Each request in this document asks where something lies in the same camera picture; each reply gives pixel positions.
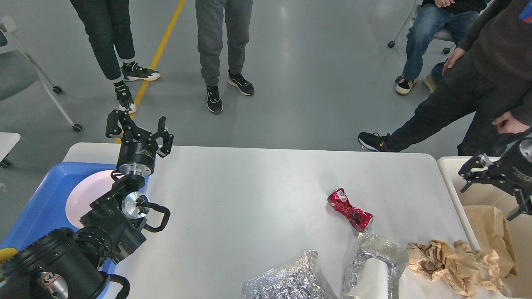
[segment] aluminum foil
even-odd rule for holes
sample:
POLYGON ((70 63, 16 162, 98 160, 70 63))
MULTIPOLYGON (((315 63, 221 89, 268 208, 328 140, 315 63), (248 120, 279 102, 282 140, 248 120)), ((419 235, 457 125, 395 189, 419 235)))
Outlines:
POLYGON ((399 298, 399 279, 408 264, 408 251, 399 244, 375 234, 358 235, 358 242, 351 251, 344 273, 344 294, 356 286, 358 274, 367 259, 376 258, 388 265, 388 298, 399 298))
POLYGON ((321 273, 318 253, 307 250, 295 262, 244 283, 242 299, 338 299, 321 273))

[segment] hand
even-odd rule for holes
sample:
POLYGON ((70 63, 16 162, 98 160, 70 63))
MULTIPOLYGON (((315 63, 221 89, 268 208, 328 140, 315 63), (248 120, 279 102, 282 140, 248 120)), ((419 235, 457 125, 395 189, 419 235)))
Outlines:
POLYGON ((449 58, 447 58, 447 61, 445 61, 445 64, 443 65, 443 69, 442 69, 442 76, 445 76, 445 74, 447 74, 447 71, 449 69, 451 69, 454 64, 458 61, 458 59, 462 58, 462 56, 465 54, 466 52, 458 47, 456 48, 450 55, 449 55, 449 58))
POLYGON ((450 6, 451 4, 454 4, 454 0, 434 0, 434 5, 437 8, 447 7, 447 6, 450 6))
POLYGON ((492 122, 492 125, 497 127, 499 134, 518 134, 530 129, 530 126, 527 126, 526 124, 515 119, 510 111, 505 112, 503 115, 496 118, 492 122))

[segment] blue tray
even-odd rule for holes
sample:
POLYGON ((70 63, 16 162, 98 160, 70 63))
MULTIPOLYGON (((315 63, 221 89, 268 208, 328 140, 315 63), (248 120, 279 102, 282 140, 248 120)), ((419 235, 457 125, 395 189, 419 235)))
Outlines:
MULTIPOLYGON (((74 227, 67 218, 65 205, 77 184, 97 172, 116 169, 113 164, 63 162, 53 166, 31 197, 7 237, 0 244, 1 248, 13 247, 17 250, 26 248, 53 229, 74 227)), ((115 264, 110 260, 104 262, 102 270, 114 273, 115 264)), ((107 288, 98 297, 102 299, 107 288)))

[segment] robotic arm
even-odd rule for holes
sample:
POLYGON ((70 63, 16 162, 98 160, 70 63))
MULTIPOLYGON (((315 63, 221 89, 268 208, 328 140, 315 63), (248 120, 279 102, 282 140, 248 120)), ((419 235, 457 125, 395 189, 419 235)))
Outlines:
POLYGON ((510 212, 508 220, 520 214, 532 215, 532 138, 517 141, 495 162, 483 154, 470 158, 458 172, 467 184, 460 192, 464 193, 471 184, 490 184, 515 196, 517 207, 510 212), (473 168, 484 168, 472 171, 473 168))
POLYGON ((106 136, 122 140, 111 190, 90 204, 91 210, 80 219, 83 228, 77 232, 54 229, 0 265, 0 277, 6 280, 0 298, 95 299, 109 281, 122 285, 117 299, 127 298, 127 279, 98 269, 105 260, 117 264, 139 248, 146 240, 142 229, 158 232, 168 223, 170 210, 150 203, 139 192, 145 177, 154 171, 156 155, 170 154, 173 135, 164 123, 161 117, 152 134, 137 127, 123 111, 109 114, 106 136), (163 140, 160 148, 158 138, 163 140), (164 214, 156 228, 146 224, 150 209, 164 214))

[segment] red soda can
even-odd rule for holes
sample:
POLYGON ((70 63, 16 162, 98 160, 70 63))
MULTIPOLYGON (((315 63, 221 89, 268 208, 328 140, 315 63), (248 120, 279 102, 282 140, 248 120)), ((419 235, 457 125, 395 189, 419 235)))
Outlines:
POLYGON ((331 193, 331 195, 327 197, 327 201, 336 211, 345 216, 357 231, 365 232, 368 229, 369 224, 373 221, 373 214, 364 212, 357 207, 353 207, 351 203, 349 203, 349 199, 343 188, 338 188, 331 193))

